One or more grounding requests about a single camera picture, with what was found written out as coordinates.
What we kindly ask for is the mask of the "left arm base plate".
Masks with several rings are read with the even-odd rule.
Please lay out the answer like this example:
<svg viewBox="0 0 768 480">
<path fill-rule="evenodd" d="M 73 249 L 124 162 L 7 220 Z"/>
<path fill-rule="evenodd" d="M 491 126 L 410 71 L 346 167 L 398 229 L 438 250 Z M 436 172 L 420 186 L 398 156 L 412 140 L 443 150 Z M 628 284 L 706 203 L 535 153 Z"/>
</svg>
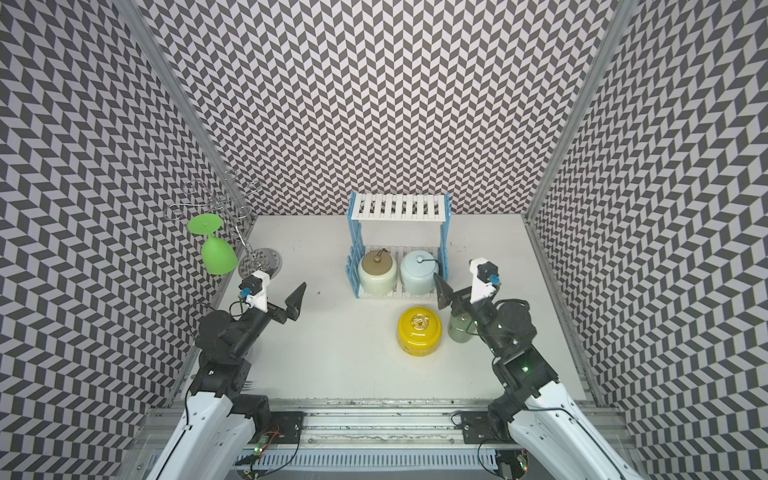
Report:
<svg viewBox="0 0 768 480">
<path fill-rule="evenodd" d="M 250 444 L 295 445 L 302 435 L 305 417 L 303 411 L 275 412 L 271 416 L 271 422 L 256 432 Z"/>
</svg>

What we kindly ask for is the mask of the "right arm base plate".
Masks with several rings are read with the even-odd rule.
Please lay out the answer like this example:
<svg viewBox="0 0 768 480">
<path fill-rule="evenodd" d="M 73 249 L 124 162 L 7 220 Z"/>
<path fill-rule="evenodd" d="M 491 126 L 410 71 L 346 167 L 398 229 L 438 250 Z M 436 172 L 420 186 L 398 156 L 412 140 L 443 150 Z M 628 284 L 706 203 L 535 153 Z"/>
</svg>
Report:
<svg viewBox="0 0 768 480">
<path fill-rule="evenodd" d="M 514 443 L 507 427 L 500 423 L 493 423 L 489 419 L 488 411 L 458 411 L 452 416 L 452 421 L 461 431 L 465 444 L 479 445 L 483 442 L 493 444 Z"/>
</svg>

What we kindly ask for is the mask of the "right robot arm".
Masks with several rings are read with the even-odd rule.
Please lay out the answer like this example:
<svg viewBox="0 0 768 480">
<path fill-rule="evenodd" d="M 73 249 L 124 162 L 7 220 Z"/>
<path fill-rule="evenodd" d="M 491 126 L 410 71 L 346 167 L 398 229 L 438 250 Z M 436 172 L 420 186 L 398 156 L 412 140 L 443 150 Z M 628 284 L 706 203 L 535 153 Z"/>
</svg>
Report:
<svg viewBox="0 0 768 480">
<path fill-rule="evenodd" d="M 488 405 L 495 440 L 514 442 L 556 479 L 640 479 L 569 395 L 554 368 L 533 345 L 530 304 L 496 300 L 494 274 L 458 291 L 434 276 L 438 307 L 466 314 L 493 354 L 492 371 L 503 394 Z"/>
</svg>

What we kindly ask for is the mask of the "blue white slatted shelf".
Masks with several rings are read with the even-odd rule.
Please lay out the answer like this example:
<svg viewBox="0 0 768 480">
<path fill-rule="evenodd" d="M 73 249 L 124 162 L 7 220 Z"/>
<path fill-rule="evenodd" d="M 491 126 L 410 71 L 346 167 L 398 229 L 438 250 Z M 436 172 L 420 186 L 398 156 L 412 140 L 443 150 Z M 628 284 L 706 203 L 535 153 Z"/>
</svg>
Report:
<svg viewBox="0 0 768 480">
<path fill-rule="evenodd" d="M 451 195 L 375 194 L 351 192 L 346 220 L 352 245 L 345 272 L 354 296 L 374 299 L 365 289 L 359 266 L 365 254 L 387 251 L 396 266 L 415 250 L 432 255 L 437 271 L 447 279 Z"/>
</svg>

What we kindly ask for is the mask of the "green tea canister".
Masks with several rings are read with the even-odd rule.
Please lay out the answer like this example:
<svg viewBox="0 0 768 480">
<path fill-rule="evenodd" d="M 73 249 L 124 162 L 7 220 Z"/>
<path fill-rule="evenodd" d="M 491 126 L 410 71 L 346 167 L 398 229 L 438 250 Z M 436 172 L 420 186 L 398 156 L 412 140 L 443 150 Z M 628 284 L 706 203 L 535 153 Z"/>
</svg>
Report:
<svg viewBox="0 0 768 480">
<path fill-rule="evenodd" d="M 477 335 L 477 328 L 471 315 L 463 309 L 451 310 L 448 334 L 457 343 L 466 343 Z"/>
</svg>

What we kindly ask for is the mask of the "yellow tea canister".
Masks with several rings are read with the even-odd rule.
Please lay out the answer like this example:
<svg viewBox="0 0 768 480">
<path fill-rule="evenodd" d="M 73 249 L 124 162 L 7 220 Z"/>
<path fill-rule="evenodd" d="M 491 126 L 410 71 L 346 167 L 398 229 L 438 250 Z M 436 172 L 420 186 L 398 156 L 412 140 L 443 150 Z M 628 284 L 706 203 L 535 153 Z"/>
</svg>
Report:
<svg viewBox="0 0 768 480">
<path fill-rule="evenodd" d="M 397 323 L 397 340 L 407 354 L 417 357 L 434 353 L 440 344 L 442 322 L 439 316 L 426 307 L 405 310 Z"/>
</svg>

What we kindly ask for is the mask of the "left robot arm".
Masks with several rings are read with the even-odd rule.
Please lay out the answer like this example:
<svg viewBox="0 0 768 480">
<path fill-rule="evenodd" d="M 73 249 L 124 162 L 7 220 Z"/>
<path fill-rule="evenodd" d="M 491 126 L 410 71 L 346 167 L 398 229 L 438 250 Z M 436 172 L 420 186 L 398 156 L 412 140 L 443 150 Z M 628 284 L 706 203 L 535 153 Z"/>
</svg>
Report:
<svg viewBox="0 0 768 480">
<path fill-rule="evenodd" d="M 198 370 L 149 479 L 224 479 L 249 442 L 270 431 L 268 397 L 245 392 L 251 369 L 246 354 L 268 325 L 299 318 L 307 284 L 299 284 L 283 306 L 267 302 L 260 309 L 246 302 L 246 294 L 264 294 L 266 286 L 250 276 L 239 285 L 240 312 L 215 310 L 200 321 Z"/>
</svg>

